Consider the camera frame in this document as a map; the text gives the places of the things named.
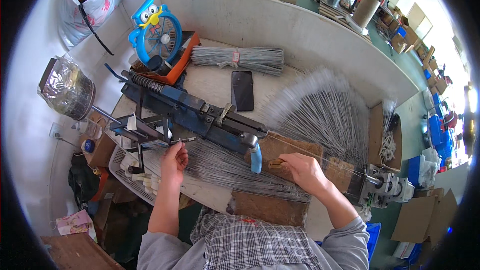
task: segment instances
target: black bag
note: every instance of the black bag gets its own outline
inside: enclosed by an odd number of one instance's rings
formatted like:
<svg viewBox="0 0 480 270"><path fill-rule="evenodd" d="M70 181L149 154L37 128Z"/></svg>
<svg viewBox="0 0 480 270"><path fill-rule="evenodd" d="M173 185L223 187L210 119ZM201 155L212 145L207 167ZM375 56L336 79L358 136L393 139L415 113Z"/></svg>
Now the black bag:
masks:
<svg viewBox="0 0 480 270"><path fill-rule="evenodd" d="M93 173L84 156L74 155L68 171L68 184L73 190L78 208L85 210L87 202L99 191L100 178Z"/></svg>

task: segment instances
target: wooden pallet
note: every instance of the wooden pallet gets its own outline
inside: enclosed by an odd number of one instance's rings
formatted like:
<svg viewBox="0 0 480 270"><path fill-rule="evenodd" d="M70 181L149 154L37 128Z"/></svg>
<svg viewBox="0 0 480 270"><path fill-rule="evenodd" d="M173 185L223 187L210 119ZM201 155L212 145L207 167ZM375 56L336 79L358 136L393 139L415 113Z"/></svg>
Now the wooden pallet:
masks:
<svg viewBox="0 0 480 270"><path fill-rule="evenodd" d="M347 13L347 11L341 10L341 9L342 8L340 8L340 7L338 9L334 9L334 8L328 6L327 4L325 4L323 2L320 2L320 6L318 7L318 13L322 16L327 17L328 19L331 19L331 20L335 21L336 23L339 23L339 24L343 25L344 27L348 28L352 32L354 32L357 35L359 35L360 37L362 37L368 43L372 44L372 40L370 39L369 35L364 36L364 35L358 33L347 23L346 16L348 15L348 13ZM343 18L337 19L336 16L343 16Z"/></svg>

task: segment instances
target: small fan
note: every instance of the small fan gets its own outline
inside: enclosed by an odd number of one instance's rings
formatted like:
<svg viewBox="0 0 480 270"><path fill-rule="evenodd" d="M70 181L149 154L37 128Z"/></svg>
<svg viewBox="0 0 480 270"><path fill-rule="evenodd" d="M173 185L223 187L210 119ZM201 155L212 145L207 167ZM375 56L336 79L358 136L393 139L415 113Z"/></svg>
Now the small fan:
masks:
<svg viewBox="0 0 480 270"><path fill-rule="evenodd" d="M131 16L137 27L128 39L143 64L156 55L171 63L181 45L182 27L166 4L157 7L153 1L146 0Z"/></svg>

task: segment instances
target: gray sleeve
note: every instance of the gray sleeve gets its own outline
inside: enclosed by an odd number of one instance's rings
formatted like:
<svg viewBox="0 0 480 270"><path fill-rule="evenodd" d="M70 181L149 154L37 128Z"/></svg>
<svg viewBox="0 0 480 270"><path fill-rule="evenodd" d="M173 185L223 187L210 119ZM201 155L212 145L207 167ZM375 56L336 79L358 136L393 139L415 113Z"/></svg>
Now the gray sleeve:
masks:
<svg viewBox="0 0 480 270"><path fill-rule="evenodd" d="M190 247L170 234L147 231L141 237L137 269L172 269Z"/></svg>
<svg viewBox="0 0 480 270"><path fill-rule="evenodd" d="M321 248L343 270L368 269L367 242L370 237L367 225L359 217L342 228L332 229L323 239Z"/></svg>

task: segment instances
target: electrical outlet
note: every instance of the electrical outlet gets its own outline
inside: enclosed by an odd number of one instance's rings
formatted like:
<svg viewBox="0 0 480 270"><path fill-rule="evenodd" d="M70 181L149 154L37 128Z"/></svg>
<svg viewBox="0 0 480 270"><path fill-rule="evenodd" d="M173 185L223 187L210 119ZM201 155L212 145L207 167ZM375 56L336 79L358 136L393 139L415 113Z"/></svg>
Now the electrical outlet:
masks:
<svg viewBox="0 0 480 270"><path fill-rule="evenodd" d="M55 133L58 133L60 134L60 136L62 135L62 131L63 131L63 127L58 124L57 122L53 122L52 123L52 127L50 128L50 132L48 134L48 136L50 138L55 138Z"/></svg>

